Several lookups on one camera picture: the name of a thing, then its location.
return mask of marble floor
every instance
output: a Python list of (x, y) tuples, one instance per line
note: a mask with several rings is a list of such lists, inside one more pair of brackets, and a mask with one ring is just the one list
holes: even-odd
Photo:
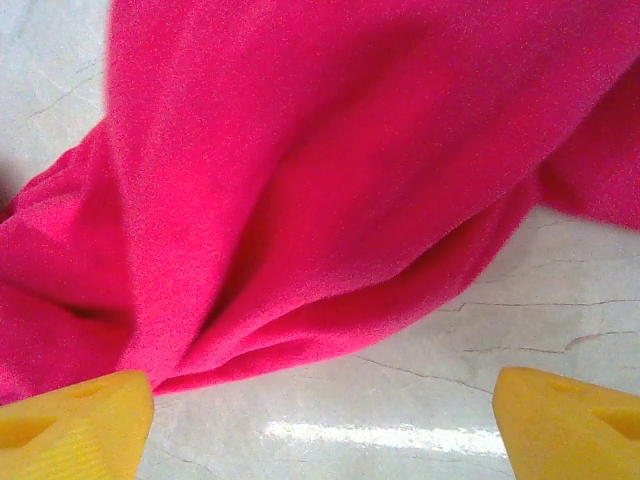
[[(0, 200), (102, 115), (105, 0), (0, 6)], [(463, 295), (357, 355), (158, 398), (139, 479), (510, 479), (524, 365), (640, 393), (640, 236), (535, 211)]]

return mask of hole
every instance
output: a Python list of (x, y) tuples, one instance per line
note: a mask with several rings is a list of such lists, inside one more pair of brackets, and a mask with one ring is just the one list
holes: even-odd
[(640, 440), (640, 411), (594, 410), (593, 414), (632, 442)]
[(24, 447), (55, 421), (52, 417), (0, 420), (0, 449)]
[(569, 383), (549, 382), (549, 386), (559, 393), (580, 393), (581, 387)]
[(103, 390), (103, 389), (104, 387), (102, 385), (97, 385), (94, 383), (91, 385), (86, 385), (84, 387), (74, 388), (69, 393), (67, 393), (67, 395), (73, 398), (87, 398), (92, 395), (95, 395), (96, 393), (98, 393), (100, 390)]

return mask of fleece fabric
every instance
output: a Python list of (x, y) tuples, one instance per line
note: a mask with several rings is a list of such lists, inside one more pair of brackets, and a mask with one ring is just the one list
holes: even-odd
[(636, 0), (115, 0), (106, 115), (0, 218), (0, 400), (354, 352), (537, 204), (640, 229)]

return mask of pink cloth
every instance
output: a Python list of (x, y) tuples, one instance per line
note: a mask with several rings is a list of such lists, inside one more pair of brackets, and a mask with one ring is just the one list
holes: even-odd
[(537, 203), (640, 228), (640, 6), (116, 0), (107, 113), (0, 224), (0, 399), (353, 352)]

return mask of yellow plastic piece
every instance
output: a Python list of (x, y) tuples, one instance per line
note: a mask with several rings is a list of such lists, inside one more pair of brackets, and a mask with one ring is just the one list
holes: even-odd
[(640, 479), (640, 397), (510, 367), (493, 410), (518, 480)]
[(0, 479), (134, 479), (153, 417), (144, 373), (126, 371), (0, 408)]

